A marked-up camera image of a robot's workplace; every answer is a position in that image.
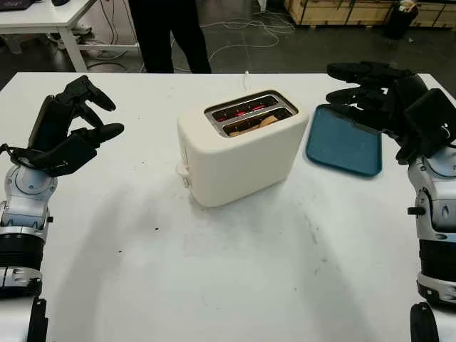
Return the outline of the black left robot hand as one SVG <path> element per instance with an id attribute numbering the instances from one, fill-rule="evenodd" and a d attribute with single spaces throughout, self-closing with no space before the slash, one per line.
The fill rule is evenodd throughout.
<path id="1" fill-rule="evenodd" d="M 75 132 L 95 148 L 124 131 L 120 123 L 105 125 L 95 111 L 86 103 L 90 101 L 106 111 L 116 109 L 114 102 L 82 75 L 70 82 L 62 93 L 49 95 L 43 101 L 38 117 L 28 139 L 32 150 L 47 152 L 68 137 L 68 131 L 75 118 L 82 118 L 93 128 L 80 129 Z"/>

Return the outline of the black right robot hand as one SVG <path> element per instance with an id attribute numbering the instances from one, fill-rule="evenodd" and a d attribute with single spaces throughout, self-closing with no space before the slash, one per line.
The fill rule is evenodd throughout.
<path id="1" fill-rule="evenodd" d="M 417 133 L 405 116 L 405 110 L 428 91 L 419 75 L 371 61 L 330 63 L 326 72 L 357 86 L 328 93 L 325 108 L 361 130 L 394 139 L 400 146 L 399 164 L 409 165 L 419 157 Z"/>

